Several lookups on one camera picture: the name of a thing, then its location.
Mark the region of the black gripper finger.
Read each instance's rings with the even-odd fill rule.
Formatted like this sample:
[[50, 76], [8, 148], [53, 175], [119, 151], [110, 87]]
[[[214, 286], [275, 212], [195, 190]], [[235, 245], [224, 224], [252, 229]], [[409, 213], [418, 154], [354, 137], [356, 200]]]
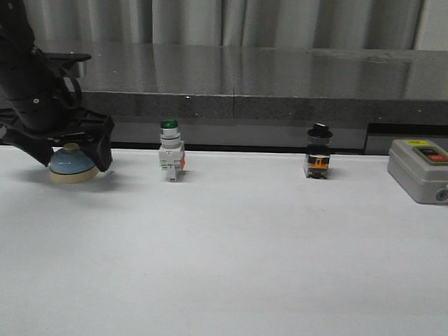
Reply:
[[112, 163], [111, 155], [111, 132], [113, 129], [107, 128], [105, 131], [96, 132], [94, 134], [93, 152], [92, 157], [94, 163], [98, 167], [100, 172], [105, 172]]
[[3, 142], [17, 149], [26, 152], [30, 157], [48, 167], [51, 162], [53, 150], [50, 142], [45, 139], [34, 139], [20, 132], [8, 129], [3, 138]]

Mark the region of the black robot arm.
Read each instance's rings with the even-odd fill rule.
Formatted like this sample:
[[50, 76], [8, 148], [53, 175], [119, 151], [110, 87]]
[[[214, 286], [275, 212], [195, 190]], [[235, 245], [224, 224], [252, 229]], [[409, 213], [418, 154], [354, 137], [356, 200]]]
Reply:
[[108, 115], [82, 106], [74, 65], [89, 54], [49, 54], [35, 46], [23, 0], [0, 0], [0, 92], [10, 102], [0, 109], [2, 140], [47, 166], [52, 144], [76, 143], [99, 171], [112, 162]]

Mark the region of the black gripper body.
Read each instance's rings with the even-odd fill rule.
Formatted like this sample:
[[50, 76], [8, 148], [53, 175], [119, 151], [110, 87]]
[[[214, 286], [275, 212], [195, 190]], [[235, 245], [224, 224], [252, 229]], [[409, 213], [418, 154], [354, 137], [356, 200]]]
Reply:
[[58, 142], [60, 139], [92, 142], [110, 138], [114, 121], [108, 115], [86, 108], [64, 110], [60, 117], [38, 112], [16, 113], [12, 108], [0, 109], [0, 128], [4, 127], [6, 140], [40, 140]]

